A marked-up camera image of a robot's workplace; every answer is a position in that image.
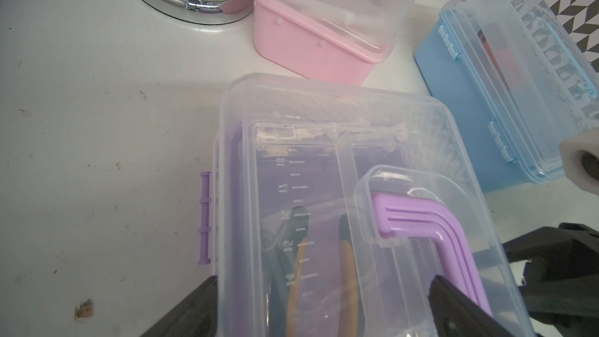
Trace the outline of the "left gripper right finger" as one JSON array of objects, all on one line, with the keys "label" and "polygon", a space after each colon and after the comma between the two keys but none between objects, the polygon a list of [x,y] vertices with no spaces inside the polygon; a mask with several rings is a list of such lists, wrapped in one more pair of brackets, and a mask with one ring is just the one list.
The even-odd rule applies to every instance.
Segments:
[{"label": "left gripper right finger", "polygon": [[512,336],[444,276],[434,277],[428,299],[438,336]]}]

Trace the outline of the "blue toolbox clear lid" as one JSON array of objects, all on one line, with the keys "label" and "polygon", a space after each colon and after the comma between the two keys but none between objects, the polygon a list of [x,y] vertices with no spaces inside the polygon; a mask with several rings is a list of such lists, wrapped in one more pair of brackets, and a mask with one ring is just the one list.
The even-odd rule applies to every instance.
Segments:
[{"label": "blue toolbox clear lid", "polygon": [[[507,90],[477,36],[497,23],[526,80]],[[485,192],[564,176],[559,145],[598,126],[598,76],[544,0],[452,0],[415,53]]]}]

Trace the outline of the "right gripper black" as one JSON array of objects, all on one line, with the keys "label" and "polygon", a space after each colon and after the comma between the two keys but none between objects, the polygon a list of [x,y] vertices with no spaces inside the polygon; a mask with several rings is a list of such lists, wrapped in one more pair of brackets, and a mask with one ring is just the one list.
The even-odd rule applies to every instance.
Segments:
[{"label": "right gripper black", "polygon": [[[543,258],[555,263],[598,256],[598,231],[563,222],[541,227],[503,244],[510,263]],[[519,287],[533,320],[557,329],[561,336],[598,335],[598,275],[550,276],[541,262],[527,262]]]}]

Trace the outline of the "purple toolbox clear lid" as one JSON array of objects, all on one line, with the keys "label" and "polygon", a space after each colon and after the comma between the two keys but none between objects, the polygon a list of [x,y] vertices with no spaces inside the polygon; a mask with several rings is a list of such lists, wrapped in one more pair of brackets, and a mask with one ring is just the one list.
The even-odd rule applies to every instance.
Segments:
[{"label": "purple toolbox clear lid", "polygon": [[255,73],[215,143],[219,336],[435,336],[443,276],[533,327],[462,137],[430,96]]}]

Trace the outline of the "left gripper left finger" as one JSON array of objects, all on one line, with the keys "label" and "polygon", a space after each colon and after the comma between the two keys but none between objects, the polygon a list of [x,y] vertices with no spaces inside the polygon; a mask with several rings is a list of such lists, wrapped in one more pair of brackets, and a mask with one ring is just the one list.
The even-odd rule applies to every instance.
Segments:
[{"label": "left gripper left finger", "polygon": [[211,276],[142,336],[215,337],[217,328],[218,277]]}]

